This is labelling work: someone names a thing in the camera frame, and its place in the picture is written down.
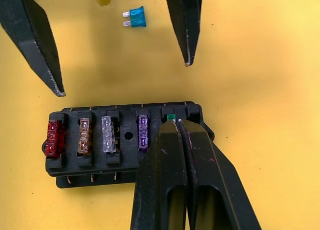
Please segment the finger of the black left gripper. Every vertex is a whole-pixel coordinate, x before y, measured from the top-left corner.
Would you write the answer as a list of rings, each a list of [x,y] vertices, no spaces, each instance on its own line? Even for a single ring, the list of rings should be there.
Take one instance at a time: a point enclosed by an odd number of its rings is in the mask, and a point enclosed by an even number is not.
[[[200,34],[202,0],[166,0],[184,64],[193,64]]]
[[[66,96],[58,49],[45,10],[34,0],[0,0],[0,24],[42,82]]]

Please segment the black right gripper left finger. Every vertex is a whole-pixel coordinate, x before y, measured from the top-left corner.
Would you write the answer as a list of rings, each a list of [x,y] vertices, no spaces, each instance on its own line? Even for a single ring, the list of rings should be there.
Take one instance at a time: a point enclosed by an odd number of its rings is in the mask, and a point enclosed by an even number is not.
[[[183,230],[188,178],[176,122],[162,124],[141,161],[135,182],[132,230]]]

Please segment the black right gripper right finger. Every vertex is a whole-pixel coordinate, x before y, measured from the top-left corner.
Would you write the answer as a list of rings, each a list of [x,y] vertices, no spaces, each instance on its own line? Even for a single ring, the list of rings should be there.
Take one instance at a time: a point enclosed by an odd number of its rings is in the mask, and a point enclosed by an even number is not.
[[[192,230],[261,229],[233,164],[200,124],[179,120],[188,177]]]

